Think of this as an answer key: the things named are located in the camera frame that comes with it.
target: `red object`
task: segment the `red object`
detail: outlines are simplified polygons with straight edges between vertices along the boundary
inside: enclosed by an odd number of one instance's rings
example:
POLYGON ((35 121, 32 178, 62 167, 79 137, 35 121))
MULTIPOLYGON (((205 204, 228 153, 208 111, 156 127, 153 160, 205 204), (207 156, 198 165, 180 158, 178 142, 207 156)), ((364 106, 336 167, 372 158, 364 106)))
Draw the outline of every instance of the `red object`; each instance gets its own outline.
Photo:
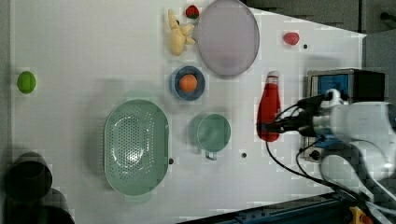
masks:
POLYGON ((278 76, 279 73, 276 71, 268 74, 262 100, 260 101, 259 112, 257 114, 257 134, 260 139, 267 142, 274 142, 279 137, 279 133, 268 133, 263 131, 260 125, 273 121, 280 110, 278 76))
POLYGON ((367 216, 363 216, 363 218, 361 219, 361 222, 364 224, 374 224, 374 222, 367 216))
POLYGON ((189 6, 186 9, 186 16, 190 19, 197 19, 199 17, 199 10, 196 6, 189 6))
POLYGON ((287 33, 283 36, 283 40, 290 45, 296 45, 300 41, 300 36, 297 33, 287 33))

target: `perforated bowl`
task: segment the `perforated bowl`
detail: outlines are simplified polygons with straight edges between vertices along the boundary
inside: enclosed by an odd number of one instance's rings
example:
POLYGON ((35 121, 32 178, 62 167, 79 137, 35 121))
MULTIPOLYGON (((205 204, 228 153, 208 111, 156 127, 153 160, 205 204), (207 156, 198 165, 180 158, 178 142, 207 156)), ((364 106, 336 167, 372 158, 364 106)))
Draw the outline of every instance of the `perforated bowl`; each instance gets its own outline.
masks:
POLYGON ((168 120, 146 100, 117 107, 105 127, 105 173, 108 183, 125 195, 155 189, 168 168, 168 120))

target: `blue bowl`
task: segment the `blue bowl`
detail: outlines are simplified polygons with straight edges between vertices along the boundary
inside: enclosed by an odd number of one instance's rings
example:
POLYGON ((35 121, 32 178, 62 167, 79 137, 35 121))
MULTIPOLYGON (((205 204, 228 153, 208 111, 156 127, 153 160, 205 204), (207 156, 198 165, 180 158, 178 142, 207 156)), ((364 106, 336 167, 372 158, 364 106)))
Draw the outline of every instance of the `blue bowl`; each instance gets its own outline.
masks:
POLYGON ((170 90, 179 99, 185 101, 194 101, 201 97, 205 91, 205 77, 202 72, 194 66, 185 66, 172 74, 170 79, 170 90), (180 80, 188 75, 192 74, 197 79, 197 88, 195 91, 185 92, 180 88, 180 80))

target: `green ball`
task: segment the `green ball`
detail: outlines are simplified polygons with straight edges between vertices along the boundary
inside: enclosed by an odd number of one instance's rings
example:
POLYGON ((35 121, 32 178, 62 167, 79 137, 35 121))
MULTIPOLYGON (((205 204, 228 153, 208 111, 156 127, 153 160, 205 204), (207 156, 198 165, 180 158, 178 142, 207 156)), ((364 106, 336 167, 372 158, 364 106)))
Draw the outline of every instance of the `green ball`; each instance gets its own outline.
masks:
POLYGON ((28 71, 22 72, 18 77, 18 89, 25 94, 32 92, 35 89, 35 75, 28 71))

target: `wire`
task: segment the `wire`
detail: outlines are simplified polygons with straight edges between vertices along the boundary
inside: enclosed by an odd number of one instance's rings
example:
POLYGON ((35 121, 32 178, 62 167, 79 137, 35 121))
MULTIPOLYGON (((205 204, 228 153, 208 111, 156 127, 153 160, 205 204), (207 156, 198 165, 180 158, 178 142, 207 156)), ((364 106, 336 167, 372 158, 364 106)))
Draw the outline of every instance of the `wire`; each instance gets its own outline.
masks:
POLYGON ((291 112, 291 117, 293 117, 293 115, 294 115, 294 113, 295 112, 298 112, 298 110, 300 109, 300 107, 299 106, 297 106, 294 110, 293 110, 293 112, 291 112))
POLYGON ((301 148, 300 151, 297 153, 296 155, 296 163, 298 165, 298 168, 301 170, 301 172, 303 172, 305 175, 309 175, 306 173, 306 171, 303 169, 303 167, 301 167, 300 161, 298 160, 300 155, 304 152, 306 152, 307 149, 309 149, 310 147, 314 146, 316 143, 320 142, 322 139, 319 139, 318 141, 315 141, 313 144, 305 147, 305 148, 301 148))
POLYGON ((291 105, 288 108, 286 108, 284 111, 278 113, 277 116, 275 117, 275 120, 278 120, 280 118, 280 116, 282 116, 286 111, 289 111, 289 110, 291 110, 292 108, 294 108, 296 106, 297 106, 297 104, 291 105))
MULTIPOLYGON (((280 113, 276 116, 275 120, 277 120, 278 118, 280 118, 280 116, 282 116, 282 114, 284 114, 284 113, 285 113, 286 111, 288 111, 288 110, 291 110, 291 109, 294 108, 295 106, 297 106, 297 104, 296 104, 296 105, 291 105, 291 106, 289 106, 288 108, 286 108, 284 111, 280 112, 280 113)), ((307 178, 307 179, 310 179, 310 180, 312 180, 312 181, 315 181, 315 182, 317 182, 317 183, 319 183, 319 184, 321 184, 321 185, 327 186, 327 187, 329 187, 329 188, 340 189, 340 190, 346 192, 347 194, 349 194, 350 196, 354 197, 355 199, 358 199, 359 195, 358 195, 357 193, 353 192, 352 190, 349 190, 349 189, 340 187, 340 186, 335 185, 334 183, 331 183, 331 182, 326 181, 326 180, 314 178, 313 176, 310 176, 310 175, 308 175, 307 173, 301 174, 301 173, 299 173, 299 172, 296 172, 296 171, 294 171, 294 170, 291 170, 289 167, 285 166, 284 164, 282 164, 280 161, 278 161, 278 160, 276 159, 276 157, 272 154, 272 152, 271 152, 271 150, 270 150, 270 148, 269 148, 269 146, 268 146, 268 142, 267 142, 267 141, 265 141, 265 146, 266 146, 266 148, 267 148, 267 151, 268 151, 268 154, 270 155, 270 157, 271 157, 279 166, 281 166, 283 169, 285 169, 285 170, 287 170, 287 171, 289 171, 289 172, 291 172, 291 173, 293 173, 293 174, 295 174, 295 175, 299 175, 299 176, 305 177, 305 178, 307 178)))
POLYGON ((379 205, 377 205, 375 203, 371 203, 371 202, 366 202, 366 204, 367 204, 367 206, 372 206, 373 208, 376 208, 380 212, 384 212, 384 213, 388 213, 388 214, 396 216, 396 211, 395 210, 391 210, 391 209, 388 209, 386 207, 381 207, 381 206, 379 206, 379 205))

